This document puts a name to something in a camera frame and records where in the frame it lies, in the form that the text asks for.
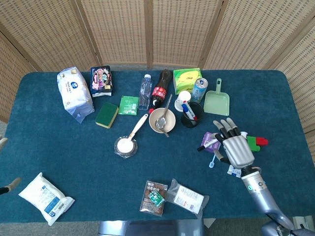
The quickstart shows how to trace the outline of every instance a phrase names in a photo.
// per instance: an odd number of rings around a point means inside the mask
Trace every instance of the black cup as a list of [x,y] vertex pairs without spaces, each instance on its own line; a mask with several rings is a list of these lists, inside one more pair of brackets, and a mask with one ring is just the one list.
[[197,120],[189,119],[187,114],[185,112],[183,112],[181,122],[184,126],[186,126],[188,128],[194,128],[200,122],[200,119],[202,118],[204,111],[203,111],[202,106],[199,103],[190,102],[188,104],[190,105],[192,111],[195,113]]

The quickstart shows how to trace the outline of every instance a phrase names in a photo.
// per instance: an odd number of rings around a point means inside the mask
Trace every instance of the energy drink can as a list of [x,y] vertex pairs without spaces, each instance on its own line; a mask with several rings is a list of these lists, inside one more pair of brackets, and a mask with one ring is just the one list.
[[208,81],[204,78],[197,79],[191,94],[191,101],[200,103],[203,95],[205,94],[208,87]]

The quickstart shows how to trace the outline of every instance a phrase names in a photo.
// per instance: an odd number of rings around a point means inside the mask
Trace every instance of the robotic hand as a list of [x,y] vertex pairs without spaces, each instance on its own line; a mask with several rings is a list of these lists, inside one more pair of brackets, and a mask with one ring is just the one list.
[[[252,167],[255,158],[246,139],[241,135],[232,119],[227,118],[226,121],[222,119],[221,123],[215,120],[213,123],[221,134],[215,133],[212,138],[217,139],[223,145],[227,155],[227,158],[223,157],[218,150],[215,150],[217,158],[221,162],[231,164],[236,169],[241,169],[241,179],[259,211],[272,220],[261,228],[262,235],[306,235],[305,230],[303,232],[295,230],[292,222],[281,212],[260,175],[260,168]],[[307,233],[308,236],[315,236],[313,232],[307,231]]]

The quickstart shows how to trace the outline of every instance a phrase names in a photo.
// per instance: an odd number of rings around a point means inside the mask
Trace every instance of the white bag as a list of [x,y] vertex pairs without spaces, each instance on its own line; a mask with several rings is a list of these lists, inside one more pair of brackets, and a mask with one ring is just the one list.
[[42,172],[19,193],[19,196],[40,210],[49,226],[74,203],[42,176]]
[[79,123],[94,112],[93,102],[87,83],[77,67],[61,71],[57,75],[63,106]]

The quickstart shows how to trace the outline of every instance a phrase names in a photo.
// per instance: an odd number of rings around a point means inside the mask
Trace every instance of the dark snack package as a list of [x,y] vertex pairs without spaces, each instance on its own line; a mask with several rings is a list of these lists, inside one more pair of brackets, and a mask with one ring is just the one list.
[[152,215],[162,216],[166,191],[167,185],[147,181],[142,197],[140,211]]
[[91,94],[92,97],[112,95],[112,73],[108,65],[91,68]]

